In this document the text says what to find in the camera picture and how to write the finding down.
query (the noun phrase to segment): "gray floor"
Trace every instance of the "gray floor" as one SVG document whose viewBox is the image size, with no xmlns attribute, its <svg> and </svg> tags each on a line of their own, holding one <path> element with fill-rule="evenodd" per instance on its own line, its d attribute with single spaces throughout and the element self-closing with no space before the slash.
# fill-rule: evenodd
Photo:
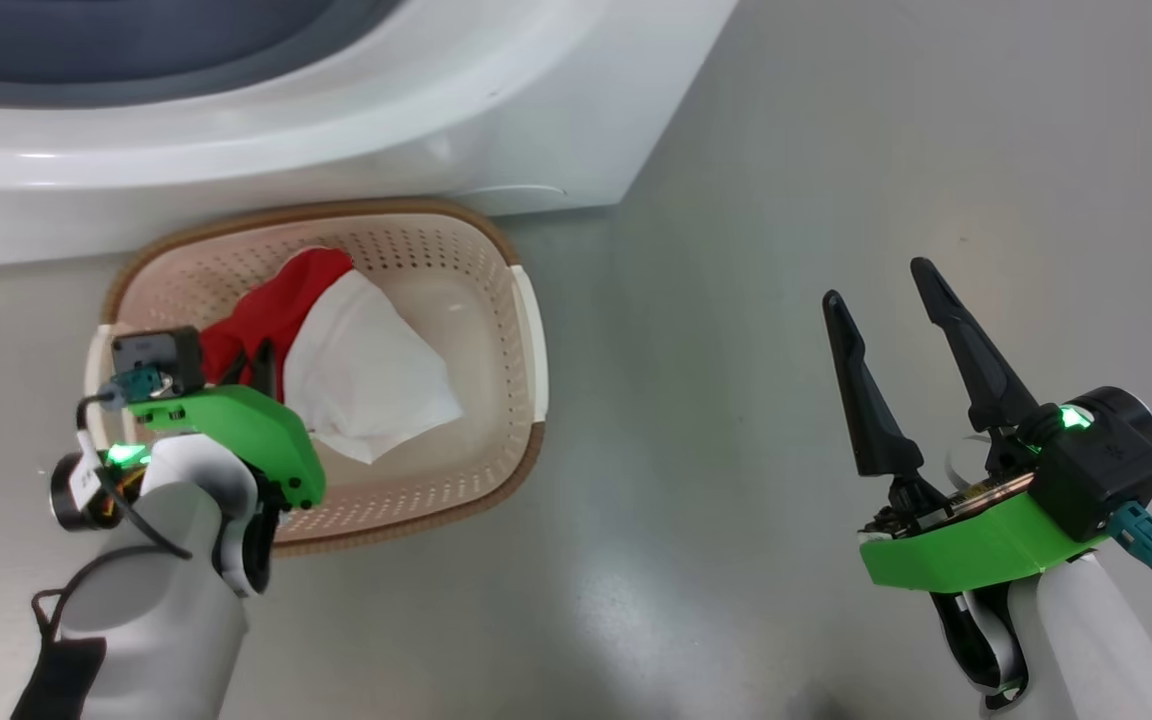
<svg viewBox="0 0 1152 720">
<path fill-rule="evenodd" d="M 745 0 L 626 204 L 503 222 L 547 323 L 539 465 L 479 518 L 280 562 L 223 715 L 973 717 L 927 600 L 856 556 L 882 484 L 855 478 L 819 298 L 846 293 L 932 475 L 967 401 L 915 255 L 1036 395 L 1152 404 L 1152 24 L 1096 44 L 1068 3 L 946 2 Z M 115 266 L 0 270 L 0 717 L 29 593 L 99 539 L 51 523 L 38 471 Z M 1152 578 L 1102 554 L 1152 634 Z"/>
</svg>

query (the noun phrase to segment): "laundry basket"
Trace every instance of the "laundry basket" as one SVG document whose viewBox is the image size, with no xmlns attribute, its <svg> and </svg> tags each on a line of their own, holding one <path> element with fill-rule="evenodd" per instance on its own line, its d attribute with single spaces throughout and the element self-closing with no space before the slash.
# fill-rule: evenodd
<svg viewBox="0 0 1152 720">
<path fill-rule="evenodd" d="M 374 464 L 314 444 L 328 487 L 293 510 L 276 555 L 385 541 L 467 518 L 505 500 L 544 438 L 550 382 L 526 272 L 488 220 L 442 200 L 351 200 L 280 209 L 173 234 L 115 279 L 92 338 L 88 393 L 109 378 L 109 339 L 225 318 L 302 247 L 336 247 L 389 297 L 447 363 L 461 419 L 411 439 Z M 97 445 L 146 442 L 131 416 L 100 415 Z"/>
</svg>

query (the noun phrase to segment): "washing machine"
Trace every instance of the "washing machine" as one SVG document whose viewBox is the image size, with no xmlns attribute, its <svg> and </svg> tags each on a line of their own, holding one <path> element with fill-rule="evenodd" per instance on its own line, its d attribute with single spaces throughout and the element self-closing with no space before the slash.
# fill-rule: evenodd
<svg viewBox="0 0 1152 720">
<path fill-rule="evenodd" d="M 253 209 L 614 204 L 736 0 L 0 0 L 0 264 Z"/>
</svg>

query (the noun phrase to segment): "white cloth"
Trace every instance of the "white cloth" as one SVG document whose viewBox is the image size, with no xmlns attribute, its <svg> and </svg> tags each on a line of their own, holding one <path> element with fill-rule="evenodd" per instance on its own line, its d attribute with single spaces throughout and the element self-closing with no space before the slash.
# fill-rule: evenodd
<svg viewBox="0 0 1152 720">
<path fill-rule="evenodd" d="M 442 357 L 356 270 L 301 325 L 283 364 L 283 401 L 316 439 L 369 464 L 463 414 Z"/>
</svg>

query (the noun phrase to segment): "green led indicator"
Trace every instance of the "green led indicator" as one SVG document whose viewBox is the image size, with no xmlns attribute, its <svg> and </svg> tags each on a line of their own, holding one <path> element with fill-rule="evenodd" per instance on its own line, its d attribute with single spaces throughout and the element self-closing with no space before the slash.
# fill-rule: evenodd
<svg viewBox="0 0 1152 720">
<path fill-rule="evenodd" d="M 1087 429 L 1092 425 L 1092 419 L 1084 410 L 1074 406 L 1060 407 L 1060 420 L 1066 429 Z"/>
<path fill-rule="evenodd" d="M 145 446 L 143 445 L 112 445 L 105 452 L 105 458 L 115 465 L 122 465 L 123 462 L 141 455 L 143 452 L 145 452 Z"/>
</svg>

